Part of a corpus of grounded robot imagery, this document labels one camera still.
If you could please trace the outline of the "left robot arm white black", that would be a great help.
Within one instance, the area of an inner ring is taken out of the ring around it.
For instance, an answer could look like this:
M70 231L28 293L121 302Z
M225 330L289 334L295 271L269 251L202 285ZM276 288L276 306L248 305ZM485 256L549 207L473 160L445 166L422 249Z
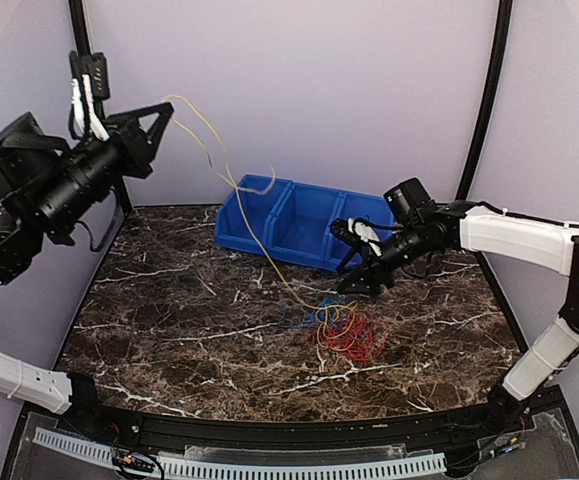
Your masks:
M44 241L72 246L92 206L118 194L127 178L145 179L174 113L162 102L106 118L102 138L76 146L43 133L26 112L0 131L0 287L23 275ZM89 436L110 427L94 380L43 369L0 352L0 393L54 414L70 414Z

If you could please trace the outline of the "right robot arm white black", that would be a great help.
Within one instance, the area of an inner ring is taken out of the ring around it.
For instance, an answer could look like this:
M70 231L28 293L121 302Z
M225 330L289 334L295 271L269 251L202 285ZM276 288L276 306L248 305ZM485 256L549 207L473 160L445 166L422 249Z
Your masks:
M503 432L537 390L579 353L579 223L508 212L486 202L455 201L437 206L427 200L396 214L390 236L363 218L337 219L332 235L360 262L341 262L341 294L376 296L395 284L396 270L442 250L500 257L559 276L563 302L551 322L491 388L479 424Z

